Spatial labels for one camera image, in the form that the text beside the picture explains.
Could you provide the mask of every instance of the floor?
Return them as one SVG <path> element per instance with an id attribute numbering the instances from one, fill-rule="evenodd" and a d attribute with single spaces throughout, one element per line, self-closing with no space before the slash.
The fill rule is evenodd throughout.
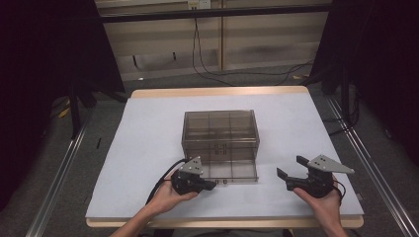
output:
<path id="1" fill-rule="evenodd" d="M 145 78 L 142 80 L 125 81 L 128 96 L 135 89 L 151 88 L 185 88 L 185 87 L 214 87 L 214 86 L 268 86 L 296 85 L 300 79 L 294 79 L 309 73 L 309 66 L 291 73 L 285 78 L 290 66 L 267 66 L 240 70 L 250 73 L 284 73 L 284 75 L 243 74 L 214 76 L 203 72 L 206 78 L 194 74 L 160 75 L 158 78 Z M 332 97 L 325 97 L 319 85 L 308 86 L 310 95 L 323 119 L 336 118 L 332 110 L 331 101 L 339 102 L 339 91 Z M 56 113 L 63 108 L 65 98 L 55 101 L 56 109 L 51 111 L 49 127 L 45 130 L 45 138 L 40 149 L 39 158 L 28 178 L 15 192 L 9 205 L 0 212 L 1 236 L 105 236 L 110 235 L 114 228 L 90 228 L 86 225 L 84 215 L 89 204 L 96 179 L 105 161 L 114 134 L 118 128 L 124 112 L 124 104 L 113 101 L 106 96 L 96 95 L 98 105 L 94 109 L 81 108 L 81 117 L 87 121 L 85 132 L 80 143 L 77 143 L 77 152 L 68 154 L 68 147 L 74 145 L 70 140 L 71 119 L 67 115 L 58 118 Z M 331 140 L 343 163 L 357 171 L 356 176 L 350 180 L 360 203 L 365 211 L 365 224 L 358 229 L 361 236 L 417 236 L 414 225 L 419 223 L 419 168 L 406 156 L 403 147 L 388 136 L 385 127 L 372 113 L 368 105 L 360 99 L 360 118 L 354 130 L 339 132 L 331 135 Z M 339 122 L 326 122 L 329 132 L 341 129 Z M 365 147 L 365 150 L 354 149 L 354 143 L 349 138 L 355 132 Z M 366 162 L 360 158 L 367 154 Z M 71 162 L 65 163 L 66 178 L 61 180 L 60 187 L 51 187 L 56 180 L 55 175 L 62 170 L 63 157 L 72 155 Z M 394 193 L 393 198 L 385 198 L 378 188 L 381 179 L 377 174 L 371 174 L 369 166 L 376 167 Z M 45 214 L 44 225 L 33 229 L 34 220 L 39 213 L 42 202 L 49 189 L 56 190 L 57 198 L 50 203 L 49 212 Z M 396 212 L 389 209 L 396 202 Z M 408 220 L 412 221 L 409 230 L 400 228 L 397 223 L 397 213 L 407 212 Z M 321 230 L 298 229 L 296 236 L 324 236 Z"/>

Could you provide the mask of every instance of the cable on floor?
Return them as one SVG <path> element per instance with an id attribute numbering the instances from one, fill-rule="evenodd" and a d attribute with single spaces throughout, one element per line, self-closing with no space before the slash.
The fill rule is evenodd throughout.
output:
<path id="1" fill-rule="evenodd" d="M 349 119 L 348 123 L 349 123 L 350 126 L 344 127 L 342 129 L 338 129 L 338 130 L 333 131 L 333 132 L 330 132 L 329 136 L 339 134 L 343 131 L 348 131 L 348 130 L 354 128 L 354 126 L 357 124 L 357 122 L 360 118 L 360 98 L 359 98 L 359 93 L 358 92 L 356 92 L 356 94 L 355 94 L 353 108 L 354 108 L 354 110 L 349 114 L 349 117 L 348 117 L 348 119 Z M 344 120 L 344 118 L 327 118 L 327 119 L 324 119 L 323 121 L 329 122 L 329 121 L 342 121 L 342 120 Z"/>
<path id="2" fill-rule="evenodd" d="M 213 80 L 213 81 L 217 81 L 220 82 L 222 84 L 231 86 L 231 87 L 235 87 L 235 85 L 232 85 L 230 83 L 227 83 L 225 81 L 216 79 L 216 78 L 212 78 L 212 77 L 208 77 L 203 75 L 202 73 L 200 73 L 198 71 L 198 69 L 195 66 L 195 48 L 196 48 L 196 40 L 198 39 L 198 49 L 199 49 L 199 56 L 200 56 L 200 61 L 201 61 L 201 65 L 204 69 L 204 71 L 212 76 L 227 76 L 227 75 L 268 75 L 268 76 L 282 76 L 282 75 L 286 75 L 286 77 L 280 81 L 279 83 L 275 84 L 274 86 L 279 86 L 281 84 L 283 84 L 285 81 L 287 81 L 288 77 L 290 76 L 291 73 L 298 71 L 299 69 L 301 69 L 304 66 L 307 65 L 312 65 L 312 61 L 314 59 L 310 59 L 307 62 L 303 63 L 303 64 L 298 64 L 293 66 L 291 69 L 289 69 L 287 72 L 281 72 L 281 73 L 266 73 L 266 72 L 225 72 L 225 73 L 213 73 L 207 70 L 207 68 L 204 65 L 203 62 L 203 56 L 202 56 L 202 47 L 201 47 L 201 38 L 200 38 L 200 31 L 198 28 L 198 21 L 197 19 L 195 19 L 195 33 L 194 33 L 194 46 L 193 46 L 193 51 L 192 51 L 192 66 L 194 67 L 194 70 L 197 72 L 198 75 L 200 75 L 203 78 L 209 79 L 209 80 Z"/>

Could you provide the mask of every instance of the power strip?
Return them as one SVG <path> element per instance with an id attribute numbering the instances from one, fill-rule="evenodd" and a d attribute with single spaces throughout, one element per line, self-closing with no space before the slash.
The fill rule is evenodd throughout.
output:
<path id="1" fill-rule="evenodd" d="M 189 0 L 189 10 L 210 9 L 210 0 Z"/>

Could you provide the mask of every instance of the wooden table edge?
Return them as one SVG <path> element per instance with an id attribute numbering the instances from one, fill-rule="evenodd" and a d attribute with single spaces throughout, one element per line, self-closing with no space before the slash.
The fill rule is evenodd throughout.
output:
<path id="1" fill-rule="evenodd" d="M 121 227 L 127 219 L 86 218 L 90 227 Z M 348 229 L 360 228 L 364 225 L 362 215 L 347 215 L 341 217 L 342 226 Z M 149 228 L 312 228 L 319 227 L 315 218 L 274 218 L 274 219 L 187 219 L 187 220 L 153 220 L 147 224 Z"/>
<path id="2" fill-rule="evenodd" d="M 132 98 L 162 98 L 185 96 L 231 96 L 263 95 L 285 93 L 308 93 L 303 86 L 270 86 L 270 87 L 211 87 L 211 88 L 177 88 L 177 89 L 144 89 L 132 92 Z"/>

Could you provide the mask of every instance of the transparent plastic box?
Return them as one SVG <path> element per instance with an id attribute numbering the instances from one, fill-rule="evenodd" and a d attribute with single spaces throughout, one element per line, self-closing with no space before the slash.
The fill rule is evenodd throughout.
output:
<path id="1" fill-rule="evenodd" d="M 185 157 L 201 157 L 202 177 L 217 183 L 257 182 L 259 134 L 250 111 L 185 112 Z"/>

